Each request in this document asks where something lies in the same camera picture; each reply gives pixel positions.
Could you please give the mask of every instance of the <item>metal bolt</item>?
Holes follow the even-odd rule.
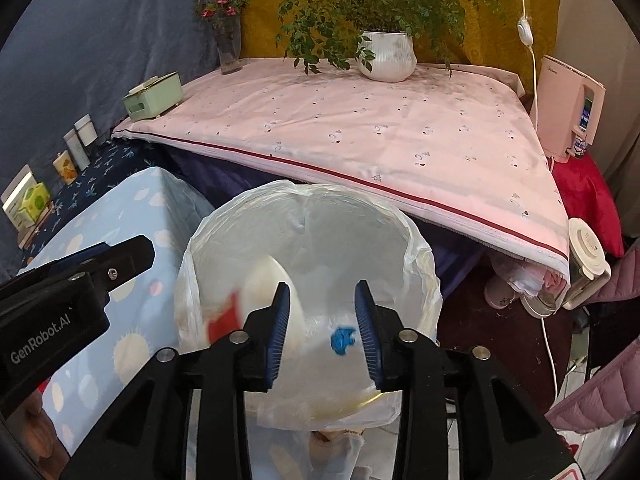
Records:
[[[168,363],[175,356],[175,350],[173,348],[163,348],[156,354],[156,358],[161,363]]]
[[[246,343],[249,341],[249,335],[244,330],[236,330],[229,334],[229,341],[231,341],[235,345],[239,345],[242,343]]]
[[[415,330],[411,330],[410,328],[405,328],[398,332],[398,337],[400,338],[400,341],[405,343],[415,343],[418,341],[418,334]]]
[[[476,359],[480,359],[481,361],[486,361],[491,357],[491,352],[489,352],[489,349],[485,346],[476,346],[471,353]]]

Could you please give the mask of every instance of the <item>white ribbed flower pot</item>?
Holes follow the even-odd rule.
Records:
[[[417,59],[414,54],[414,40],[404,32],[364,32],[371,41],[363,41],[360,46],[376,55],[371,61],[371,72],[358,60],[358,69],[369,79],[386,83],[398,83],[414,73]]]

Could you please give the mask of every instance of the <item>red cloth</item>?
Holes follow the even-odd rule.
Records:
[[[607,183],[589,154],[583,158],[571,156],[565,164],[556,162],[553,176],[569,218],[581,218],[587,222],[604,250],[622,258],[625,247],[618,210]]]

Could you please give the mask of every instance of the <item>white power cord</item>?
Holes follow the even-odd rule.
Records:
[[[520,37],[520,41],[524,46],[527,47],[529,53],[531,54],[531,59],[533,61],[533,106],[535,107],[535,127],[536,134],[538,133],[538,74],[536,72],[536,55],[533,53],[533,33],[531,31],[531,25],[529,24],[529,20],[527,18],[527,7],[525,4],[525,0],[522,0],[522,16],[518,20],[518,36]],[[553,171],[554,161],[551,159],[551,167],[549,171]],[[558,378],[556,377],[556,364],[554,363],[554,357],[551,353],[551,348],[549,347],[549,339],[546,336],[546,327],[545,320],[540,319],[540,324],[542,325],[542,335],[545,339],[545,347],[546,354],[549,356],[549,363],[551,364],[551,371],[554,377],[554,400],[558,398]]]

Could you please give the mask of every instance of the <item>gray-blue curtain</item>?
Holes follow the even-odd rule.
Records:
[[[153,75],[183,83],[218,65],[194,0],[33,0],[0,50],[0,190],[29,164],[55,192],[62,136],[90,114],[107,134],[122,97]],[[0,281],[15,275],[17,234],[0,214]]]

